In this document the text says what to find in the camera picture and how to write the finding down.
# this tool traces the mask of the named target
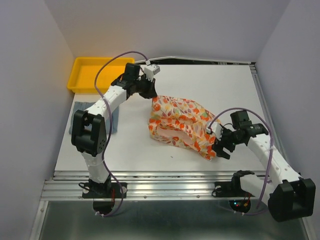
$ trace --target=white wall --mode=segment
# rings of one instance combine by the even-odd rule
[[[43,0],[0,1],[0,239],[28,239],[60,149],[74,57]]]
[[[256,61],[289,0],[45,2],[75,56],[137,50],[149,58]]]
[[[320,236],[320,1],[291,0],[257,61],[257,71],[293,167],[318,190],[313,222]]]

